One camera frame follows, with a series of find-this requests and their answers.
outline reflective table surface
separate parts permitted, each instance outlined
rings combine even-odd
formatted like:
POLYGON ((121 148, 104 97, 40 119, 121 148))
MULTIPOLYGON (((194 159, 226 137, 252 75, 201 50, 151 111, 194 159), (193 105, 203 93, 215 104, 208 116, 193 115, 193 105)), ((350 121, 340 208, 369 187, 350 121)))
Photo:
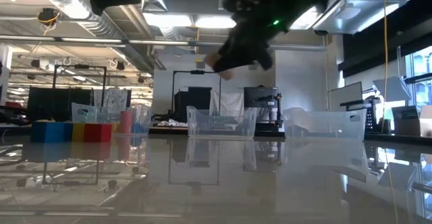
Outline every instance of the reflective table surface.
POLYGON ((0 223, 428 223, 432 148, 184 136, 2 146, 0 223))

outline whiteboard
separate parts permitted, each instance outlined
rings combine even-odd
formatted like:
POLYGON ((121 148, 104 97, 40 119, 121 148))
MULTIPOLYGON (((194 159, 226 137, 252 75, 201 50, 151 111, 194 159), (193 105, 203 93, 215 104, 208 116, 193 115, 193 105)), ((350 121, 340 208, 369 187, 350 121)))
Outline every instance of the whiteboard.
POLYGON ((341 107, 341 103, 363 100, 362 83, 357 82, 343 88, 330 90, 327 93, 329 101, 329 111, 344 112, 346 107, 341 107))

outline white pillar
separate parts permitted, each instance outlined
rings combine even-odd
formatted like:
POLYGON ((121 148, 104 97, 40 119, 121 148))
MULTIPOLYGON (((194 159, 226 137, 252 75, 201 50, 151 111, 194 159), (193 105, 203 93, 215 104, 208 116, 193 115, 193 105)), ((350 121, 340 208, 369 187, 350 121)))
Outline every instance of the white pillar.
POLYGON ((0 76, 0 86, 1 86, 1 100, 0 105, 6 103, 7 97, 7 83, 9 82, 9 72, 12 65, 12 53, 13 48, 8 45, 0 45, 0 61, 3 64, 1 68, 2 73, 0 76))

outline black monitor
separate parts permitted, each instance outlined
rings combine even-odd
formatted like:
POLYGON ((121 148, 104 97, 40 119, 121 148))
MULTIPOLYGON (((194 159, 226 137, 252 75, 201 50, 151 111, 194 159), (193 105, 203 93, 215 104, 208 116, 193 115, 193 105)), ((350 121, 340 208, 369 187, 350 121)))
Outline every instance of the black monitor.
POLYGON ((244 88, 244 107, 277 108, 277 88, 246 87, 244 88))

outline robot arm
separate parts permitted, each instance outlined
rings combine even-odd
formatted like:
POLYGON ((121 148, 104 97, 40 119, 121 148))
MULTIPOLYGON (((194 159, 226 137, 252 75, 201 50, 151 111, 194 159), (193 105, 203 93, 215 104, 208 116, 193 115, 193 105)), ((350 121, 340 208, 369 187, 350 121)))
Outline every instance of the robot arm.
POLYGON ((223 0, 223 7, 233 12, 236 26, 220 48, 221 58, 213 69, 227 69, 250 65, 258 61, 263 69, 273 66, 267 52, 268 42, 288 28, 304 12, 315 6, 319 11, 327 9, 328 0, 223 0))

